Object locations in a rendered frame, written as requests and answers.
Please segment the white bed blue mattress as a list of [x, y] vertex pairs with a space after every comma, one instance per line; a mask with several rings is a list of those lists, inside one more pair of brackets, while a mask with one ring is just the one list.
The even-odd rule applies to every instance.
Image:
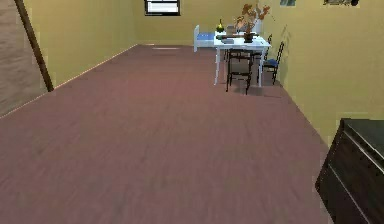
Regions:
[[199, 48], [213, 48], [214, 47], [214, 32], [201, 32], [200, 26], [197, 25], [194, 28], [194, 41], [193, 41], [193, 49], [197, 51]]

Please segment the black chair grey seat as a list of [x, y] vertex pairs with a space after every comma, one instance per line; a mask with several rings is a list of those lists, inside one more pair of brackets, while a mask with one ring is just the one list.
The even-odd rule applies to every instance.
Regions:
[[248, 94], [252, 79], [253, 57], [250, 50], [229, 49], [227, 52], [227, 81], [226, 90], [232, 85], [233, 80], [246, 83], [245, 94]]

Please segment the black chair blue seat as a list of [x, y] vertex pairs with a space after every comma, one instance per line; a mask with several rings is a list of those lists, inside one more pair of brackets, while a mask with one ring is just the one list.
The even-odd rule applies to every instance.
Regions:
[[285, 43], [281, 42], [277, 52], [276, 58], [265, 60], [263, 63], [262, 69], [269, 69], [272, 72], [272, 84], [275, 84], [277, 78], [277, 72], [279, 69], [279, 64], [283, 55]]

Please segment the brown wooden room door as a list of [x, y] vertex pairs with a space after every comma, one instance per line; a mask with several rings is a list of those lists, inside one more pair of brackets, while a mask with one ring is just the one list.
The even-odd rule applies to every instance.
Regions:
[[48, 92], [15, 0], [0, 0], [0, 117]]

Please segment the grey framed picture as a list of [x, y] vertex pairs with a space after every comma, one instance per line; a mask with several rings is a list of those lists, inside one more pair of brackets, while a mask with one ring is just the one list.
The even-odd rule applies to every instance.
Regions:
[[323, 0], [323, 5], [357, 6], [360, 0]]

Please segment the orange plant in black pot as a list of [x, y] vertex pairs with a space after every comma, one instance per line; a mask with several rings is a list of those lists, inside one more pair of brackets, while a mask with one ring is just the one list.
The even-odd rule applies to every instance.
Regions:
[[251, 43], [255, 34], [252, 29], [257, 21], [261, 21], [269, 13], [270, 7], [264, 5], [259, 8], [258, 4], [245, 4], [242, 8], [241, 15], [234, 19], [234, 25], [237, 31], [243, 32], [245, 43]]

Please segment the white table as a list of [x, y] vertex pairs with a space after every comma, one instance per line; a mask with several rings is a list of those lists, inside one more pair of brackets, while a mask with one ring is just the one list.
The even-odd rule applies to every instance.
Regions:
[[240, 49], [240, 50], [252, 50], [259, 51], [262, 53], [260, 62], [259, 62], [259, 78], [262, 78], [262, 70], [264, 64], [264, 56], [266, 54], [266, 50], [270, 47], [270, 44], [261, 36], [256, 36], [252, 38], [251, 43], [245, 43], [244, 38], [238, 36], [236, 38], [231, 38], [230, 43], [223, 43], [221, 40], [216, 38], [214, 39], [214, 47], [216, 48], [216, 71], [214, 84], [218, 83], [218, 77], [220, 74], [220, 62], [221, 62], [221, 51], [225, 49]]

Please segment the dark brown chest of drawers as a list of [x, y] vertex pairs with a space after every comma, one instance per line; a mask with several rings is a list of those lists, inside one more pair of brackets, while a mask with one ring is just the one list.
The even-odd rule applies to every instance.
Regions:
[[384, 120], [341, 119], [315, 188], [334, 224], [384, 224]]

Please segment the black framed window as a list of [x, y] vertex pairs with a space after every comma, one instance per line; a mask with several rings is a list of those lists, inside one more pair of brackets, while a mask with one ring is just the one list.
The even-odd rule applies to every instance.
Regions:
[[146, 16], [179, 16], [179, 0], [144, 0]]

